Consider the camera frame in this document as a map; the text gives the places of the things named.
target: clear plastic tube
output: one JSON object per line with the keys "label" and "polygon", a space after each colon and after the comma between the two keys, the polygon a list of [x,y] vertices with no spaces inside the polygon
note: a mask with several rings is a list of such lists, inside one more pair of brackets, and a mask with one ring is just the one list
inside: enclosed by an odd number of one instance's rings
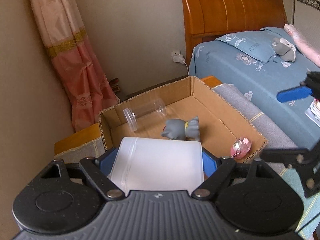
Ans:
{"label": "clear plastic tube", "polygon": [[160,117],[167,115],[167,108],[161,98],[154,99],[136,108],[126,108],[123,110],[124,117],[133,132],[139,128],[137,119],[143,118],[145,115],[152,112],[158,113]]}

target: wooden headboard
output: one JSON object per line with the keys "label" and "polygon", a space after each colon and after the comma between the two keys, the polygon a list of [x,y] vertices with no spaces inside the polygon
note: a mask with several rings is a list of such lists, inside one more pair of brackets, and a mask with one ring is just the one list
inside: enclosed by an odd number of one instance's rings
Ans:
{"label": "wooden headboard", "polygon": [[182,0],[186,62],[193,48],[226,33],[283,28],[287,23],[282,0]]}

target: rubber cat figurine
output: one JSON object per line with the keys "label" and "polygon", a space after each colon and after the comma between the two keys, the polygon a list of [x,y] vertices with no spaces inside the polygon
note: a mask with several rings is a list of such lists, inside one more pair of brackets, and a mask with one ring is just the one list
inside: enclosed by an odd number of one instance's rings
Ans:
{"label": "rubber cat figurine", "polygon": [[186,138],[194,138],[196,141],[200,142],[198,116],[187,122],[181,119],[167,120],[161,136],[167,137],[171,140],[185,140]]}

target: wallpaper border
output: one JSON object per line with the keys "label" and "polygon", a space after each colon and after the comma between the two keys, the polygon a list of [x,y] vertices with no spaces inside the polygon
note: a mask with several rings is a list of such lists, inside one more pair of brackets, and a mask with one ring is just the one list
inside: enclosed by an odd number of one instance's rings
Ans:
{"label": "wallpaper border", "polygon": [[309,5],[309,6],[320,11],[320,1],[318,1],[318,0],[297,0],[297,1],[304,3],[306,5]]}

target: wooden furniture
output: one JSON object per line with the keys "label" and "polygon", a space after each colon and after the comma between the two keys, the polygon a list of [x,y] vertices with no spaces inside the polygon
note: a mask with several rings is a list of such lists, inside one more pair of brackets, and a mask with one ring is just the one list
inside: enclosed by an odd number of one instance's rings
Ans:
{"label": "wooden furniture", "polygon": [[182,0],[182,4],[187,64],[201,42],[226,33],[283,28],[287,23],[282,0]]}
{"label": "wooden furniture", "polygon": [[[221,84],[221,81],[214,76],[208,76],[201,79],[209,87],[215,87]],[[64,138],[54,144],[54,155],[70,150],[72,148],[79,147],[87,142],[95,140],[100,137],[99,125],[95,123],[90,127],[83,129],[73,135]]]}

